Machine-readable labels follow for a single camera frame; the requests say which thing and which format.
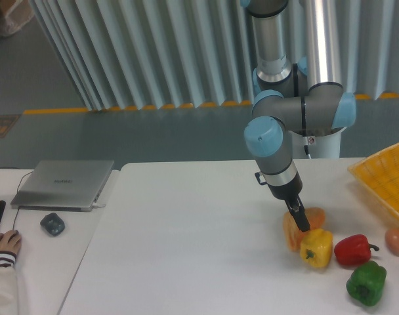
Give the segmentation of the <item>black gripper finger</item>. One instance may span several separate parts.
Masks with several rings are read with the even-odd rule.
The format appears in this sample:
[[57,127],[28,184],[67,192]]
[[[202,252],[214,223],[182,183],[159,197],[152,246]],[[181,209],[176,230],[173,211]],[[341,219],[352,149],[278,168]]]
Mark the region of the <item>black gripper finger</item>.
[[310,230],[310,223],[305,214],[305,207],[299,196],[288,201],[289,213],[293,217],[298,229],[301,232],[307,232]]

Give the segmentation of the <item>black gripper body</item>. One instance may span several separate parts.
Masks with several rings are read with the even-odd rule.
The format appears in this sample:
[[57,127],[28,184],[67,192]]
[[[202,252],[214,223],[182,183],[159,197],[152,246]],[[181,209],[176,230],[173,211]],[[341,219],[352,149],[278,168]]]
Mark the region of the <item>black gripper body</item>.
[[279,200],[284,200],[288,207],[303,206],[303,203],[299,197],[299,194],[303,187],[303,183],[298,172],[296,172],[296,175],[291,181],[279,186],[270,184],[267,179],[265,179],[265,181],[261,181],[261,177],[265,177],[265,174],[263,174],[262,172],[255,173],[255,178],[257,179],[257,182],[261,186],[267,185],[273,196]]

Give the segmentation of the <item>forearm in white sleeve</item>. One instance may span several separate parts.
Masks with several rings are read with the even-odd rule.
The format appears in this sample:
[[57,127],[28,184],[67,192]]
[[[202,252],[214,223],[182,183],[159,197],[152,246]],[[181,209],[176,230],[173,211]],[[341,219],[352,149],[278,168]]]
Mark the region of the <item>forearm in white sleeve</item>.
[[0,314],[18,314],[16,254],[0,251]]

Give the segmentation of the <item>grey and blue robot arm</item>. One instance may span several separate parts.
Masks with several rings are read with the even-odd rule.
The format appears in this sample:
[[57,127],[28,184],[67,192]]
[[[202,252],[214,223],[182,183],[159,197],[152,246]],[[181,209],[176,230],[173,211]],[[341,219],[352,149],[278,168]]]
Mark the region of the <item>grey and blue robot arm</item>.
[[255,177],[285,202],[300,231],[310,230],[300,199],[303,184],[287,136],[324,137],[354,124],[356,99],[341,80],[334,1],[303,1],[306,63],[287,58],[287,1],[242,1],[252,19],[258,65],[253,75],[252,119],[243,132],[259,171]]

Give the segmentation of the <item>person's hand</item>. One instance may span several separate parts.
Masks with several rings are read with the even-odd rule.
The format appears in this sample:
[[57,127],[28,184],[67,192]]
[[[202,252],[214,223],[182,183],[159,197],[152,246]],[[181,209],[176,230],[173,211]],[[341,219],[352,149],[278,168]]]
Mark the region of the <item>person's hand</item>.
[[7,252],[17,256],[22,246],[22,236],[13,237],[15,230],[0,233],[0,252]]

